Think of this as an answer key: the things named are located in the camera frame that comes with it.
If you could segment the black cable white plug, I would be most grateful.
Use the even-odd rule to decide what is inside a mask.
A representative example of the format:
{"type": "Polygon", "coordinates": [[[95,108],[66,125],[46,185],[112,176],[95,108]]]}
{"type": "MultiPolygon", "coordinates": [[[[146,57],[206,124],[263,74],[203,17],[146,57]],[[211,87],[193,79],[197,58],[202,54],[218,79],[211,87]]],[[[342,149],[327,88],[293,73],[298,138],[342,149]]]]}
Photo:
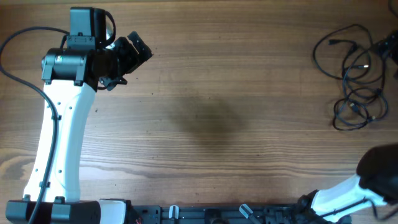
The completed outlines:
{"type": "Polygon", "coordinates": [[[342,63],[341,84],[344,98],[363,104],[382,98],[388,59],[377,54],[377,43],[367,48],[354,42],[342,63]]]}

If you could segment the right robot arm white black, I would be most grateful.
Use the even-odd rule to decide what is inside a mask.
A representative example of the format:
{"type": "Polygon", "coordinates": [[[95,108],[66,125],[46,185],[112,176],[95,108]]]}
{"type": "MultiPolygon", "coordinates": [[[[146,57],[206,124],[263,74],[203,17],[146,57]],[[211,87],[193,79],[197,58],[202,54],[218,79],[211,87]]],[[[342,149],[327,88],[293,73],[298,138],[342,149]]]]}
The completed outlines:
{"type": "MultiPolygon", "coordinates": [[[[369,48],[364,49],[349,65],[345,68],[346,59],[358,50],[359,46],[356,42],[351,40],[330,39],[329,44],[337,44],[339,42],[352,42],[346,58],[343,61],[341,77],[335,77],[324,71],[316,60],[316,51],[318,46],[331,35],[349,29],[359,24],[345,27],[343,29],[334,31],[324,38],[322,38],[313,48],[312,58],[315,65],[325,75],[342,80],[345,97],[337,101],[334,105],[333,127],[340,131],[354,131],[365,127],[368,123],[383,119],[389,111],[388,102],[386,101],[382,91],[385,84],[386,72],[386,57],[390,57],[397,63],[397,31],[390,34],[383,40],[373,43],[369,36],[369,48]],[[358,79],[364,77],[369,70],[368,65],[355,65],[355,62],[364,54],[367,55],[370,62],[370,52],[374,52],[382,61],[382,74],[371,82],[359,82],[358,79]],[[348,76],[353,69],[365,69],[366,71],[358,76],[351,78],[348,76]],[[381,87],[377,89],[362,86],[360,88],[352,89],[349,82],[368,85],[377,82],[381,79],[381,87]],[[366,90],[373,93],[371,96],[357,94],[358,91],[366,90]],[[358,101],[351,98],[351,95],[356,95],[360,99],[366,101],[358,101]],[[380,117],[374,118],[369,115],[366,106],[377,98],[384,102],[385,110],[380,117]],[[362,123],[351,124],[340,118],[340,112],[345,105],[350,102],[355,113],[359,114],[364,119],[362,123]],[[353,128],[341,129],[335,126],[336,119],[341,120],[345,125],[353,128]]],[[[372,207],[375,219],[380,222],[390,219],[397,213],[397,208],[385,217],[379,218],[377,214],[377,206],[395,205],[397,204],[397,144],[390,144],[385,146],[378,146],[370,149],[360,160],[356,174],[340,184],[325,190],[314,190],[308,195],[303,195],[295,204],[294,213],[292,213],[292,222],[294,223],[342,223],[344,218],[350,214],[362,210],[364,208],[372,207]]]]}

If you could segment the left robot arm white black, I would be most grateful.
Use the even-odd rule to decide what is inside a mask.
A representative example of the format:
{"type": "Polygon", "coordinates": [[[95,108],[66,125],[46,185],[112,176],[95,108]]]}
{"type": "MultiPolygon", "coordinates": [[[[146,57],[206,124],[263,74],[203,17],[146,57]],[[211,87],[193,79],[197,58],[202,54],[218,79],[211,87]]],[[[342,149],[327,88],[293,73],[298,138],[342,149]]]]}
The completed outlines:
{"type": "Polygon", "coordinates": [[[99,90],[126,84],[124,76],[152,56],[136,32],[116,37],[112,15],[72,7],[60,47],[42,59],[45,109],[37,156],[20,200],[6,205],[12,223],[140,223],[129,200],[80,198],[79,167],[90,108],[99,90]]]}

